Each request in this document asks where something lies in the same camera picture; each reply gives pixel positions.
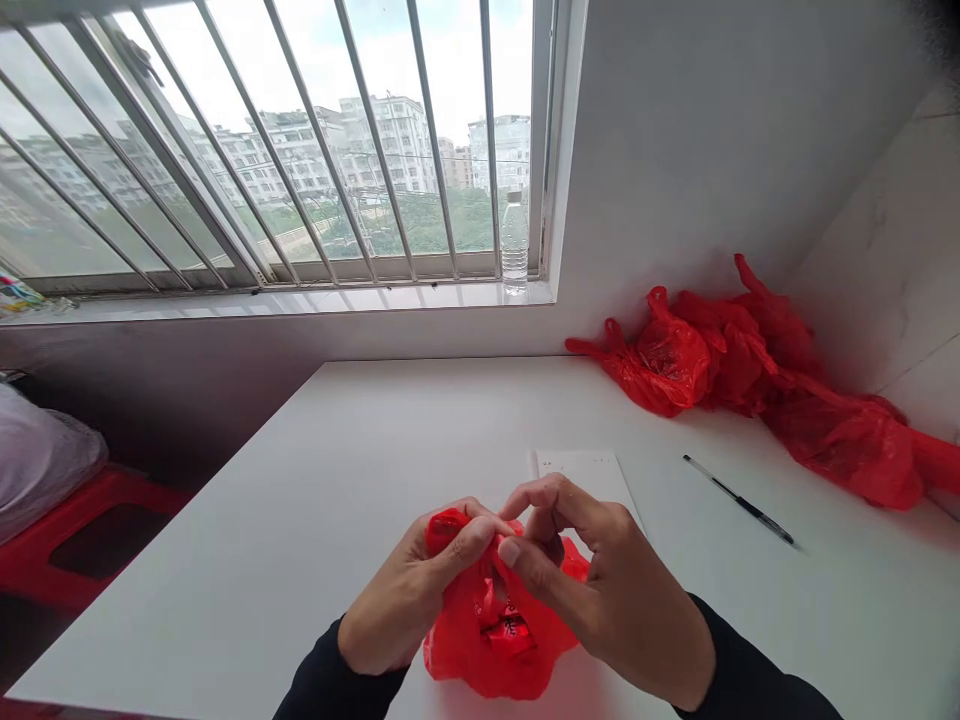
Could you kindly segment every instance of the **window sill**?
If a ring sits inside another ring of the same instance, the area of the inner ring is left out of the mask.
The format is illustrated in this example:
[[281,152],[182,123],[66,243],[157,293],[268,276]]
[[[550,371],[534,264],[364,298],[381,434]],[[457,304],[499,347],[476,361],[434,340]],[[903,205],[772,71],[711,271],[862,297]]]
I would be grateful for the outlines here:
[[395,310],[551,305],[550,284],[531,282],[523,295],[508,295],[502,283],[444,283],[342,290],[261,291],[170,298],[85,300],[65,313],[27,311],[0,320],[0,327],[182,320],[264,315],[326,315]]

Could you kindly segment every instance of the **cloudy sky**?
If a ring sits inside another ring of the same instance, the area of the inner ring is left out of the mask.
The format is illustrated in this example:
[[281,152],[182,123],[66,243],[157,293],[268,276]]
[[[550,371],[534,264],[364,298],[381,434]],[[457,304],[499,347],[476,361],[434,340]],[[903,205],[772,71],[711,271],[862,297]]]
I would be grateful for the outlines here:
[[[339,108],[358,95],[332,0],[276,0],[314,104]],[[405,0],[346,0],[367,86],[378,97],[422,100]],[[302,108],[260,0],[210,0],[209,6],[258,109]],[[494,112],[529,114],[532,0],[491,0]],[[467,142],[467,123],[484,114],[483,68],[477,0],[419,0],[421,31],[437,130],[457,144]],[[149,17],[207,119],[246,130],[247,113],[193,3],[156,8]],[[173,107],[190,116],[166,77],[136,19],[118,14],[127,34],[154,56]],[[61,27],[37,30],[48,52],[66,69],[98,115],[115,129],[122,117],[107,89]],[[65,134],[89,126],[21,38],[0,34],[2,67]],[[5,88],[0,88],[4,126],[17,136],[36,124]]]

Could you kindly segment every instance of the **red bag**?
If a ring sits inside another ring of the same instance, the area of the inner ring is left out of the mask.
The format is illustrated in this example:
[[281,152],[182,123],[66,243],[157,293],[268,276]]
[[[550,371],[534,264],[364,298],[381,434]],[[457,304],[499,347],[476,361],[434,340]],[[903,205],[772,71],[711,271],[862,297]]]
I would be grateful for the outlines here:
[[566,348],[600,361],[607,374],[635,403],[657,415],[674,417],[696,405],[710,380],[710,350],[687,322],[670,313],[667,291],[655,287],[647,295],[653,319],[631,347],[613,318],[606,322],[607,344],[601,348],[570,338]]
[[913,438],[913,466],[931,488],[960,494],[960,447],[910,431]]
[[782,368],[825,381],[826,373],[813,347],[813,331],[790,307],[790,298],[770,292],[740,253],[734,255],[734,261],[740,281],[750,292],[730,302],[745,307],[757,321],[770,356]]
[[[456,508],[430,518],[427,553],[441,552],[469,522]],[[510,524],[522,533],[518,522]],[[443,610],[423,643],[423,661],[434,680],[461,678],[485,698],[535,700],[553,674],[557,659],[577,639],[556,613],[535,600],[497,555],[496,536],[483,557],[447,586]],[[585,582],[590,563],[569,538],[563,538],[561,570]],[[496,576],[505,602],[497,597]]]
[[797,391],[761,415],[793,459],[875,505],[916,505],[923,494],[914,468],[917,433],[898,422],[889,403],[844,397],[802,375],[794,381]]
[[762,412],[767,377],[779,370],[747,309],[684,290],[670,311],[695,328],[710,348],[707,395],[701,404],[707,409],[720,405],[747,417]]

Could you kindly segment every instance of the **black pen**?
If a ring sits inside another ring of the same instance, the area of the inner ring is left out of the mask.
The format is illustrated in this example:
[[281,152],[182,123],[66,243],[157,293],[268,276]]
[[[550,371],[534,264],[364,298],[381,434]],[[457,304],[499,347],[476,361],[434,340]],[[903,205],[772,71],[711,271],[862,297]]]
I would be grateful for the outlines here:
[[753,515],[757,520],[759,520],[759,521],[762,522],[764,525],[766,525],[768,528],[770,528],[771,530],[773,530],[773,532],[775,532],[775,533],[777,534],[777,536],[778,536],[781,540],[783,540],[783,541],[784,541],[785,543],[787,543],[788,545],[795,545],[795,543],[794,543],[794,541],[793,541],[793,538],[790,536],[790,533],[788,533],[788,532],[787,532],[786,530],[784,530],[782,527],[780,527],[779,525],[777,525],[777,523],[775,523],[773,520],[771,520],[771,519],[768,518],[766,515],[764,515],[762,512],[760,512],[760,510],[759,510],[758,508],[755,508],[753,505],[751,505],[751,504],[748,503],[746,500],[744,500],[742,497],[740,497],[740,496],[737,495],[735,492],[733,492],[733,490],[731,490],[731,489],[728,488],[726,485],[724,485],[722,482],[720,482],[719,480],[717,480],[713,475],[710,474],[710,471],[707,470],[703,465],[701,465],[700,463],[698,463],[696,460],[694,460],[694,459],[693,459],[692,457],[690,457],[689,455],[684,455],[684,456],[683,456],[683,459],[686,460],[686,461],[687,461],[688,463],[690,463],[691,465],[693,465],[693,466],[694,466],[697,470],[699,470],[701,473],[703,473],[705,477],[707,477],[707,478],[709,478],[711,481],[713,481],[713,482],[714,482],[721,490],[723,490],[727,495],[729,495],[729,496],[732,497],[734,500],[736,500],[736,501],[737,501],[737,505],[739,505],[740,507],[742,507],[742,508],[743,508],[744,510],[746,510],[748,513],[750,513],[751,515]]

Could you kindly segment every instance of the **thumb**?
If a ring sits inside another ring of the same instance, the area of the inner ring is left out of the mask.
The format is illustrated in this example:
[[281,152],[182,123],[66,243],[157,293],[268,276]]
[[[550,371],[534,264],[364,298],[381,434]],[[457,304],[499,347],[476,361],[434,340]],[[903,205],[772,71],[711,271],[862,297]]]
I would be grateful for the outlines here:
[[445,588],[453,579],[473,565],[493,540],[496,530],[493,520],[488,517],[476,517],[457,533],[443,552],[426,562],[430,565],[437,582]]
[[524,538],[505,538],[497,552],[531,595],[556,612],[574,634],[582,634],[584,618],[595,602],[593,588],[564,575],[536,543]]

